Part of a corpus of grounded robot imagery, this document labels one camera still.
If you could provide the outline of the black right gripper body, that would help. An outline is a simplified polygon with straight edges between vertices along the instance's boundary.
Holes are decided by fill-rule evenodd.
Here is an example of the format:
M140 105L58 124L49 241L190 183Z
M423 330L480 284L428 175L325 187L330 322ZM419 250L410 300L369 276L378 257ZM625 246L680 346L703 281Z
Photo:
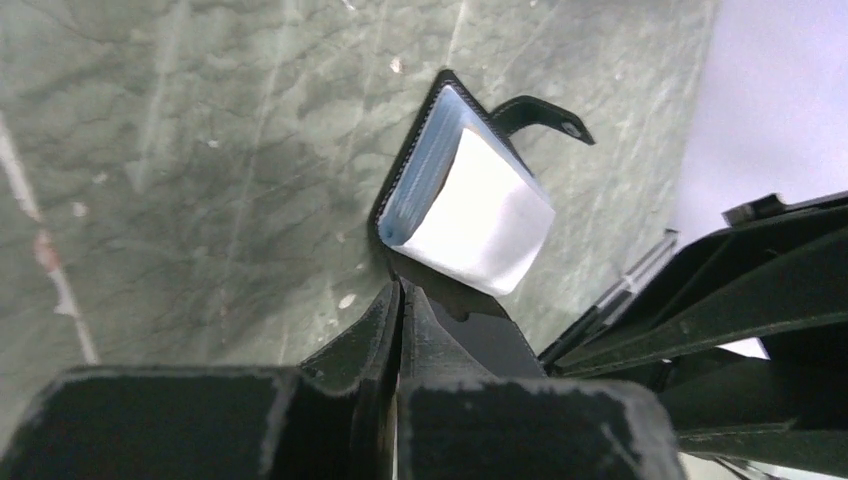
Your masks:
M654 356L680 357L660 399L682 451L847 474L847 325L769 335L768 360L707 360L708 344L677 334Z

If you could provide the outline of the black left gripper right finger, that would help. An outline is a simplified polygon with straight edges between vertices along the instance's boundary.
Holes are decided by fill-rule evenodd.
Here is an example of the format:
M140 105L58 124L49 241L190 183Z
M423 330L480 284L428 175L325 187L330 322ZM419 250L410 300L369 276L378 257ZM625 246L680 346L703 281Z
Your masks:
M402 479L682 479L665 409L626 381L496 376L404 287Z

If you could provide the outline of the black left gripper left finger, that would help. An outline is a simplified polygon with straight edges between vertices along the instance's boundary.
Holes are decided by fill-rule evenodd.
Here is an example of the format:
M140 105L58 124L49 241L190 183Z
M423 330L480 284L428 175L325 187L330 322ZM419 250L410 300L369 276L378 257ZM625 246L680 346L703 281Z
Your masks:
M58 375L5 479L389 479L403 289L294 366L99 366Z

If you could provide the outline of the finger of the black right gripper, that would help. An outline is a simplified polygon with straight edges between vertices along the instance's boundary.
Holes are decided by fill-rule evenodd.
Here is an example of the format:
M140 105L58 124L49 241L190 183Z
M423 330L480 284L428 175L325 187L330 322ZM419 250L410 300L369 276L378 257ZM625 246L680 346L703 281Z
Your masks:
M550 375L595 376L714 346L847 320L847 195L725 212L638 292L594 307L540 356Z

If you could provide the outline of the black leather card holder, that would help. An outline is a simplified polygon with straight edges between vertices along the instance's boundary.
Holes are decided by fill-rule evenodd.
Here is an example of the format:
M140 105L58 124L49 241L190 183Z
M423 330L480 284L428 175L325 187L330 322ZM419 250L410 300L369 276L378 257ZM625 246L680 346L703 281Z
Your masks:
M576 114L542 99L522 95L487 110L452 70L431 84L369 218L404 289L406 374L543 376L500 302L526 276L556 215L511 142L533 125L594 144Z

